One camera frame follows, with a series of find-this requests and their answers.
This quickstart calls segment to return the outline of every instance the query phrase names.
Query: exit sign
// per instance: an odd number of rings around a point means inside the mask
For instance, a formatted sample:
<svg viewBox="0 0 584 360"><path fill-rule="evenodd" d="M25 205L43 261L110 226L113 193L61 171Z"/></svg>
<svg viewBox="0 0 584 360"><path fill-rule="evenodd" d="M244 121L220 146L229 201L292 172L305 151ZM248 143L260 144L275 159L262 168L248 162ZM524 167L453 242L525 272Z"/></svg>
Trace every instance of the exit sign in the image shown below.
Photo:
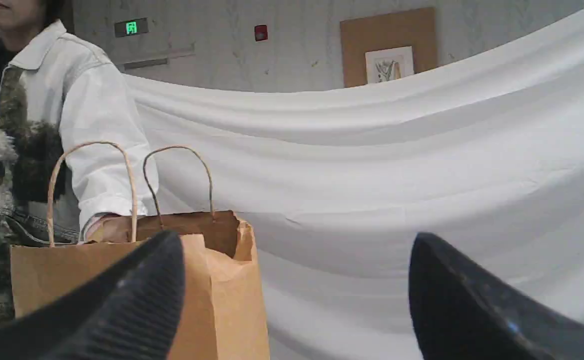
<svg viewBox="0 0 584 360"><path fill-rule="evenodd" d="M114 24L114 35L117 38L147 34L148 32L150 30L147 25L147 18L137 18L136 20L122 21Z"/></svg>

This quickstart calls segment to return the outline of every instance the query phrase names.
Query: jacket sleeve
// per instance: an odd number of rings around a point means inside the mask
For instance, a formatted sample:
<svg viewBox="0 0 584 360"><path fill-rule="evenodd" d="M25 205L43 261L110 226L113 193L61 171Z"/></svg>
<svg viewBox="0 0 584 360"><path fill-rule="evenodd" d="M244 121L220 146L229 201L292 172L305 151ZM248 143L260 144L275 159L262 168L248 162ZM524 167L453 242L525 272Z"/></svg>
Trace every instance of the jacket sleeve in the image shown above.
<svg viewBox="0 0 584 360"><path fill-rule="evenodd" d="M150 147L141 127L136 103L123 75L111 63L99 64L77 76L65 96L59 132L64 150L90 141L109 141L128 154L138 195L138 214L152 203L143 178L143 159ZM97 214L131 215L132 196L121 153L109 145L91 145L66 158L72 187L79 201L81 230ZM148 178L157 189L155 163Z"/></svg>

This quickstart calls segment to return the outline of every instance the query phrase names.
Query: jacket collar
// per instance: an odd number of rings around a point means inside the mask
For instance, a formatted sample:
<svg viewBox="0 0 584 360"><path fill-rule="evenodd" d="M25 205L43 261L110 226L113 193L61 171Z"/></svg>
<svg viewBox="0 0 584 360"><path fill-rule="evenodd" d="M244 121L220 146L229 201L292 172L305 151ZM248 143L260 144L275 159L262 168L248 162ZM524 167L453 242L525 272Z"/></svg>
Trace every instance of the jacket collar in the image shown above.
<svg viewBox="0 0 584 360"><path fill-rule="evenodd" d="M38 70L55 41L66 32L63 23L57 20L36 35L23 50L14 56L10 64L24 70Z"/></svg>

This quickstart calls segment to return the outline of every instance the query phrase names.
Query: paper bag handle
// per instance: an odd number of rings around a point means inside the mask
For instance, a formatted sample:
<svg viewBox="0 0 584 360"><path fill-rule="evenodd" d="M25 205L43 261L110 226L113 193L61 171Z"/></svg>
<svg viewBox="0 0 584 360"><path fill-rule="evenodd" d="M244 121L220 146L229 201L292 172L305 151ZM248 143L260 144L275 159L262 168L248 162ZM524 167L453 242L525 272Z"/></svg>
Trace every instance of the paper bag handle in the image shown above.
<svg viewBox="0 0 584 360"><path fill-rule="evenodd" d="M183 145L172 145L172 146L167 146L164 148L159 148L158 150L154 150L152 152L150 152L146 157L145 160L143 160L143 177L145 178L145 183L147 184L147 187L150 188L150 192L152 193L152 200L154 200L154 205L156 207L156 213L159 216L159 224L161 224L161 230L165 230L165 226L163 225L163 219L161 217L161 210L159 209L159 201L156 198L156 193L154 192L154 189L152 188L152 185L150 184L150 180L147 178L147 160L150 159L150 157L152 157L152 155L157 154L157 153L161 153L162 151L166 151L166 150L172 150L172 149L185 149L185 150L189 150L190 152L192 152L192 154L194 154L200 161L201 164L203 164L203 166L205 167L205 171L207 173L207 179L209 180L209 200L210 200L210 214L212 214L212 221L214 221L214 203L212 202L212 173L210 172L210 168L207 166L207 164L205 163L205 161L203 161L203 158L201 157L201 155L199 155L193 148L187 147L187 146L183 146Z"/></svg>
<svg viewBox="0 0 584 360"><path fill-rule="evenodd" d="M81 145L77 145L70 150L66 151L58 158L56 162L56 166L52 171L52 176L50 176L50 183L47 187L47 237L49 239L50 248L53 248L54 245L54 187L56 186L56 178L58 177L59 171L61 171L61 165L65 161L65 158L68 157L74 151L79 150L80 148L84 148L85 146L91 146L95 144L103 144L115 147L117 150L123 154L123 159L125 160L125 168L127 169L127 177L130 180L130 189L132 190L132 234L130 236L130 242L136 241L136 219L137 219L137 203L136 203L136 185L134 184L134 175L132 174L132 165L130 164L129 158L127 157L127 153L121 146L116 143L109 142L109 141L90 141L86 143L82 143Z"/></svg>

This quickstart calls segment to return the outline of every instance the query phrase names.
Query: white sheet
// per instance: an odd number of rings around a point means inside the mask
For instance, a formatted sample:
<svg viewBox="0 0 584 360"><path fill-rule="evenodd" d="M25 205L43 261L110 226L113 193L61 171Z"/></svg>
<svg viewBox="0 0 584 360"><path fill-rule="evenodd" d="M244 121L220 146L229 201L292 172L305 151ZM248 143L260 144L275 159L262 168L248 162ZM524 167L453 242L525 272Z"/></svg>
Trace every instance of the white sheet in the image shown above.
<svg viewBox="0 0 584 360"><path fill-rule="evenodd" d="M306 93L129 77L156 148L196 148L256 229L275 360L417 360L410 247L434 231L584 321L584 11L395 82ZM203 168L158 156L164 210Z"/></svg>

